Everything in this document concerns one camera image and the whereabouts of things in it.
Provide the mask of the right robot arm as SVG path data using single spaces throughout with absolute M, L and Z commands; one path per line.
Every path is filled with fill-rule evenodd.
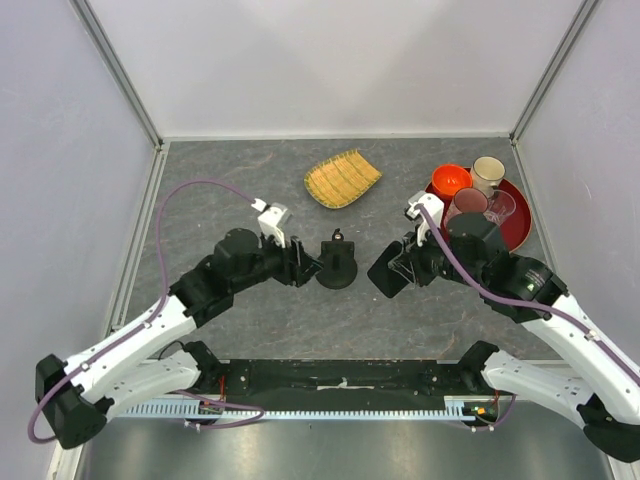
M 455 216 L 445 234 L 435 226 L 425 236 L 408 233 L 384 250 L 367 275 L 388 298 L 436 278 L 474 288 L 493 311 L 543 340 L 579 377 L 554 375 L 478 341 L 457 364 L 460 386 L 534 402 L 572 421 L 607 455 L 638 461 L 638 365 L 597 328 L 551 269 L 511 253 L 499 227 L 482 214 Z

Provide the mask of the black phone stand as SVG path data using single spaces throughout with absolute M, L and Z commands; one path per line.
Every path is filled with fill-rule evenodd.
M 340 229 L 335 229 L 329 241 L 321 242 L 319 257 L 323 268 L 316 275 L 321 286 L 341 290 L 350 286 L 357 277 L 355 243 L 346 240 Z

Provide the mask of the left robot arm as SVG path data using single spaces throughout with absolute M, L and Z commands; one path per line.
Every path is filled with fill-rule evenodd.
M 30 440 L 43 441 L 35 433 L 39 417 L 46 419 L 52 440 L 70 450 L 93 439 L 120 413 L 156 396 L 211 392 L 219 382 L 219 362 L 202 342 L 189 342 L 153 364 L 142 362 L 229 310 L 236 294 L 271 279 L 301 287 L 321 268 L 296 237 L 280 240 L 231 230 L 212 254 L 125 327 L 66 359 L 49 354 L 36 364 L 37 408 L 28 424 Z

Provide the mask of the black smartphone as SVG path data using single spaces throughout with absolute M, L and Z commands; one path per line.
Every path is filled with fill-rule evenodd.
M 389 284 L 388 262 L 392 260 L 394 248 L 391 242 L 367 271 L 367 277 L 387 298 L 394 298 L 402 290 L 391 290 Z

